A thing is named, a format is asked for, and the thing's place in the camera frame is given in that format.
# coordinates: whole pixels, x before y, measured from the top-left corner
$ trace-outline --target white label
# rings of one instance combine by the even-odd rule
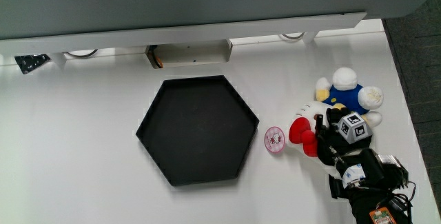
[[[361,164],[352,165],[351,167],[347,168],[345,174],[343,174],[343,187],[346,189],[349,184],[357,183],[365,177],[365,171],[363,171]]]

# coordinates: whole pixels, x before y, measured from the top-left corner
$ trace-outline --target black hexagonal tray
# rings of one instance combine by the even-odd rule
[[[163,82],[137,137],[171,185],[236,178],[259,120],[224,76]]]

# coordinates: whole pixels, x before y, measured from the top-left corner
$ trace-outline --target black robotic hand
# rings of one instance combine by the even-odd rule
[[[347,108],[341,110],[327,109],[326,118],[329,127],[323,125],[323,115],[316,117],[316,136],[317,136],[317,155],[320,161],[325,165],[336,164],[336,152],[338,154],[346,154],[348,152],[366,148],[371,145],[371,137],[349,144],[338,132],[337,124],[342,117],[351,114]]]

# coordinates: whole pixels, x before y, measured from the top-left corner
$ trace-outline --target pink disc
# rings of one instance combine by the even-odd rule
[[[272,153],[282,152],[285,148],[285,135],[283,131],[278,127],[271,127],[268,129],[264,138],[265,147]]]

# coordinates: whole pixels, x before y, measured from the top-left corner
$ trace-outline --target white table surface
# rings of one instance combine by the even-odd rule
[[[143,54],[28,75],[0,66],[0,223],[354,223],[318,163],[263,144],[271,126],[287,135],[316,80],[341,66],[384,92],[374,146],[417,183],[413,222],[441,223],[384,32],[238,45],[227,63],[162,70]],[[216,74],[260,119],[251,151],[237,181],[172,187],[134,133],[163,80]]]

